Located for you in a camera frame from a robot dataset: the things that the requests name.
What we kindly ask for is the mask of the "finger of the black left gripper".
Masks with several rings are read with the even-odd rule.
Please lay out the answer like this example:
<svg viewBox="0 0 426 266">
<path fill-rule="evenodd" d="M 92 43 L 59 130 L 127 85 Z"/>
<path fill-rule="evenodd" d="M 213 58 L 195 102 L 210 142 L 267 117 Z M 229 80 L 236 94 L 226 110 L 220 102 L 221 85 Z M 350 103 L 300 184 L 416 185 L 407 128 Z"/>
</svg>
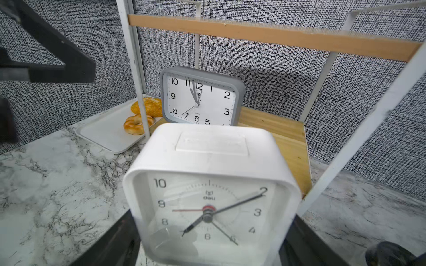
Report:
<svg viewBox="0 0 426 266">
<path fill-rule="evenodd" d="M 1 48 L 1 81 L 93 83 L 96 63 L 54 29 L 24 1 L 1 1 L 1 11 L 15 20 L 64 65 L 14 62 Z"/>
<path fill-rule="evenodd" d="M 1 143 L 18 143 L 18 132 L 13 118 L 10 103 L 1 98 Z"/>
</svg>

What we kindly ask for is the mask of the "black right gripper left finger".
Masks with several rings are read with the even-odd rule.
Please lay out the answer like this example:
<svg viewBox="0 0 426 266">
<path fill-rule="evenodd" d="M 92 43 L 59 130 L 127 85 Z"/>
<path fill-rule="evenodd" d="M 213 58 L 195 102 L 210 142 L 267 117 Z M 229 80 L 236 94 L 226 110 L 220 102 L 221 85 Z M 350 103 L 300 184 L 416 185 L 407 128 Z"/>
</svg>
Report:
<svg viewBox="0 0 426 266">
<path fill-rule="evenodd" d="M 127 211 L 73 266 L 134 266 L 141 239 L 131 211 Z"/>
</svg>

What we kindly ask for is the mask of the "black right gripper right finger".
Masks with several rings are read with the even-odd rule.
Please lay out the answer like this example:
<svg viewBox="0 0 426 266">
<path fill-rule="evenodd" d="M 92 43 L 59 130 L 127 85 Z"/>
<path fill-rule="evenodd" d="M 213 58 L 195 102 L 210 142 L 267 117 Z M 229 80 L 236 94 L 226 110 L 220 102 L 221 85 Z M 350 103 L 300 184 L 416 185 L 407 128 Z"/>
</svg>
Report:
<svg viewBox="0 0 426 266">
<path fill-rule="evenodd" d="M 348 265 L 299 216 L 295 216 L 278 254 L 283 266 Z"/>
</svg>

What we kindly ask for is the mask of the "small white square alarm clock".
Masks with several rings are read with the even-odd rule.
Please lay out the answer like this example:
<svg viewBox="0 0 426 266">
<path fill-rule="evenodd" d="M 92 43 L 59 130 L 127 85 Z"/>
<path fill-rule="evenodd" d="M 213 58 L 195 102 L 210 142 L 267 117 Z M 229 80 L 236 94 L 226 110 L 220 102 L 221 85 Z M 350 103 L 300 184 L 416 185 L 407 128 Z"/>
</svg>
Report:
<svg viewBox="0 0 426 266">
<path fill-rule="evenodd" d="M 271 133 L 167 123 L 123 179 L 151 260 L 176 266 L 271 266 L 301 191 Z"/>
</svg>

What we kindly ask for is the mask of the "grey square alarm clock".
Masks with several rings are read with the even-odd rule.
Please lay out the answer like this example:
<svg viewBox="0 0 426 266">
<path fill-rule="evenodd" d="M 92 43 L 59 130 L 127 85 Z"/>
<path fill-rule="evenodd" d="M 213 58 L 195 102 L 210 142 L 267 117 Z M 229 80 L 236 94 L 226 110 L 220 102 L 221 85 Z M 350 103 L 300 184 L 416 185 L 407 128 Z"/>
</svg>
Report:
<svg viewBox="0 0 426 266">
<path fill-rule="evenodd" d="M 239 78 L 175 66 L 160 75 L 163 117 L 170 123 L 236 126 L 245 85 Z"/>
</svg>

